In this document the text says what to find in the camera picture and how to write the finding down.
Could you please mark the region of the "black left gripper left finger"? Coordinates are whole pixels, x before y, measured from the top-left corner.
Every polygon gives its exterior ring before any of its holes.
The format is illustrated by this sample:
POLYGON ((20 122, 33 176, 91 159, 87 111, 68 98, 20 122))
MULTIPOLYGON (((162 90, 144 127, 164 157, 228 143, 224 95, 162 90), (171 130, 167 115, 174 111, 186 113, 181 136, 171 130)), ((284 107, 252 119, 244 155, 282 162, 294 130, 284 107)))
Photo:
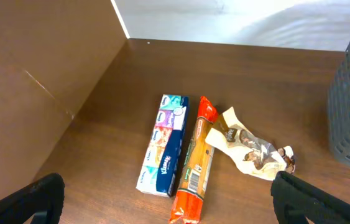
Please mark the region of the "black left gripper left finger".
POLYGON ((65 199, 65 183, 51 173, 0 200, 0 224, 58 224, 65 199))

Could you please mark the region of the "Kleenex tissue multipack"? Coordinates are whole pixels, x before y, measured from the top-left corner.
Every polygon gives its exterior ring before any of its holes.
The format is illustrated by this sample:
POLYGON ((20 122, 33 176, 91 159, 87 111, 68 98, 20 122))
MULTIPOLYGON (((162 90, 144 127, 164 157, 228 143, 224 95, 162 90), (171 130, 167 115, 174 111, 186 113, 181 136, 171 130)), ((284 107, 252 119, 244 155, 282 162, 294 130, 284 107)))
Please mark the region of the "Kleenex tissue multipack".
POLYGON ((163 197, 172 195, 188 112, 187 96, 162 96, 137 181, 137 190, 163 197))

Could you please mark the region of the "orange spaghetti packet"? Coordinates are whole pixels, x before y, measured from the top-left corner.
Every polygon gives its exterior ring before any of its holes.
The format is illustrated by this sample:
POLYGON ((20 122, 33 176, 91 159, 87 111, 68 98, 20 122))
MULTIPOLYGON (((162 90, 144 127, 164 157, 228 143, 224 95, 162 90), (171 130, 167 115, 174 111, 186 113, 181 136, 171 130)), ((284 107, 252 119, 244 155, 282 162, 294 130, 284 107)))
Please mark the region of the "orange spaghetti packet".
POLYGON ((169 223, 200 222, 214 154, 214 147, 206 143, 206 137, 217 118, 216 108, 206 97, 201 96, 169 223))

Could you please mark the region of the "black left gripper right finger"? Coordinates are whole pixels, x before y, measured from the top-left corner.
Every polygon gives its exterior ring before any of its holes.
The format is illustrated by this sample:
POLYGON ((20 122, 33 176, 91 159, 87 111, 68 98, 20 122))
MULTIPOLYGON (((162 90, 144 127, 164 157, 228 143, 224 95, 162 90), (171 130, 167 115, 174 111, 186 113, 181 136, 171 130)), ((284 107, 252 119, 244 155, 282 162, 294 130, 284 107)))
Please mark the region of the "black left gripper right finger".
POLYGON ((270 189, 280 224, 350 224, 350 204, 280 171, 270 189))

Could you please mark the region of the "beige brown snack bag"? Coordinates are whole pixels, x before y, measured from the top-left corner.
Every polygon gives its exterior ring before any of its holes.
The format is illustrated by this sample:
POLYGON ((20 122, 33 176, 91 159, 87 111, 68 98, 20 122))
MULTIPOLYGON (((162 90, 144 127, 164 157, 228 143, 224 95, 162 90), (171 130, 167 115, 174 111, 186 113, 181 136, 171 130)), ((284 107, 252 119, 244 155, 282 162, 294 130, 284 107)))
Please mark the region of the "beige brown snack bag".
POLYGON ((295 158, 290 146, 276 148, 254 136, 237 118, 231 107, 219 115, 205 142, 228 155, 243 173, 273 181, 280 171, 295 172, 295 158))

